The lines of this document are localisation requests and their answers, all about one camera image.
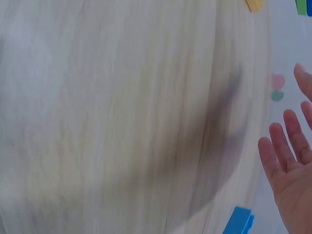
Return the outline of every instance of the yellow object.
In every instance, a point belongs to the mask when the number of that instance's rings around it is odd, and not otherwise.
[[[258,6],[260,8],[263,8],[264,7],[264,1],[263,0],[257,0],[258,1]]]
[[[260,12],[261,8],[264,7],[263,0],[246,0],[249,9],[252,13]]]

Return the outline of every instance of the finger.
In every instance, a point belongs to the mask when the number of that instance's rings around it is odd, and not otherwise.
[[[276,180],[285,173],[275,157],[274,148],[268,138],[261,138],[258,142],[258,148],[264,172],[271,187],[273,187]]]
[[[286,131],[298,162],[307,165],[312,162],[312,151],[310,145],[302,133],[300,123],[294,111],[286,110],[284,112],[284,121]]]
[[[290,170],[289,165],[293,164],[295,159],[289,148],[282,126],[279,123],[273,123],[270,126],[270,135],[278,162],[281,164],[283,171],[288,172]]]
[[[306,121],[308,123],[308,126],[312,130],[312,105],[308,101],[304,101],[301,103],[301,110],[306,118]]]
[[[301,92],[312,101],[312,75],[299,63],[294,67],[293,74]]]

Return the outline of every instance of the green and blue object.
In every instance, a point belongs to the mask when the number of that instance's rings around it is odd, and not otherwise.
[[[223,234],[248,234],[253,223],[252,211],[236,206]]]
[[[297,13],[312,17],[312,0],[296,0]]]

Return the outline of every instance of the fingernail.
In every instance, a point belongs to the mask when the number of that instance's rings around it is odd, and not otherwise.
[[[295,65],[295,70],[299,73],[304,73],[304,72],[307,72],[307,70],[305,69],[304,66],[302,66],[300,63],[296,63]]]

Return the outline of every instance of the green object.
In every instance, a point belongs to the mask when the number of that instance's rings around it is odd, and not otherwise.
[[[301,16],[307,15],[307,0],[296,0],[297,12]]]
[[[271,94],[271,98],[273,101],[280,101],[284,97],[284,93],[281,91],[273,91]]]

